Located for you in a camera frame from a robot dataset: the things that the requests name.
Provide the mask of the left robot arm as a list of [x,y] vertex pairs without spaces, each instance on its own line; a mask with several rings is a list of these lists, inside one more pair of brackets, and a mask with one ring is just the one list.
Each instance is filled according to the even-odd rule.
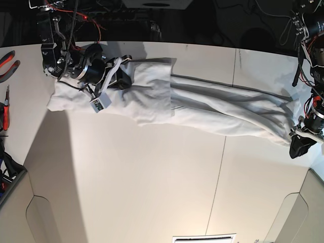
[[323,1],[293,1],[292,21],[298,42],[298,79],[311,87],[304,116],[292,128],[291,147],[308,149],[323,142]]

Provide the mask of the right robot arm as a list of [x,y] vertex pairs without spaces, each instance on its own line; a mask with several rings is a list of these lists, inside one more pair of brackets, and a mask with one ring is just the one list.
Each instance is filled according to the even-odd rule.
[[61,17],[46,18],[50,37],[41,46],[44,71],[56,79],[50,111],[76,110],[126,116],[139,125],[176,124],[224,136],[256,136],[288,146],[290,157],[323,143],[321,94],[314,90],[293,124],[295,101],[253,89],[174,76],[171,64],[109,60],[94,43],[84,50],[60,31]]

